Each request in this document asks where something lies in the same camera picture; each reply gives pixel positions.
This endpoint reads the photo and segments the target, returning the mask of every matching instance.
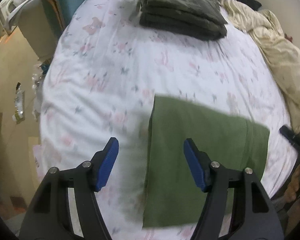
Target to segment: beige blanket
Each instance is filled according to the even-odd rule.
[[[232,24],[246,31],[260,48],[284,94],[292,128],[300,133],[300,49],[284,38],[280,23],[271,11],[256,12],[235,0],[221,0],[220,4]]]

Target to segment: folded green cloth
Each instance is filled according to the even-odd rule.
[[[246,167],[261,179],[269,130],[238,116],[228,116],[175,98],[155,96],[149,122],[144,227],[196,223],[205,194],[196,187],[183,143],[192,138],[199,150],[226,168]]]
[[[201,40],[226,36],[226,20],[217,0],[140,0],[140,24],[181,33]]]

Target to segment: green towel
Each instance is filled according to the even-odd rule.
[[[200,217],[206,194],[196,187],[183,154],[186,138],[192,138],[199,150],[226,168],[250,167],[258,178],[263,175],[269,139],[266,127],[190,102],[155,96],[149,122],[144,227],[196,223]]]

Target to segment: white floral bedsheet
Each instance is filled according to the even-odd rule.
[[[116,137],[118,158],[108,184],[96,194],[112,238],[189,239],[194,225],[142,230],[147,127],[155,93],[267,126],[271,132],[262,184],[269,196],[296,159],[278,133],[290,118],[249,35],[231,23],[226,38],[208,42],[143,28],[137,2],[86,0],[74,14],[44,82],[43,152],[37,161],[44,174],[51,166],[74,168]],[[73,225],[79,232],[77,218]]]

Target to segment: blue gripper pad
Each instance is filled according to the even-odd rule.
[[[113,168],[114,162],[119,153],[119,142],[116,138],[112,142],[106,157],[103,159],[103,162],[100,165],[98,170],[98,181],[96,183],[96,191],[100,191],[102,187],[107,184],[111,170]]]
[[[186,160],[188,162],[196,186],[199,187],[203,192],[207,192],[208,187],[210,186],[206,183],[207,180],[210,181],[210,178],[206,178],[206,176],[210,176],[209,166],[208,166],[208,170],[202,168],[198,158],[196,157],[194,150],[192,149],[189,143],[189,139],[186,139],[183,144],[183,152],[185,154]]]

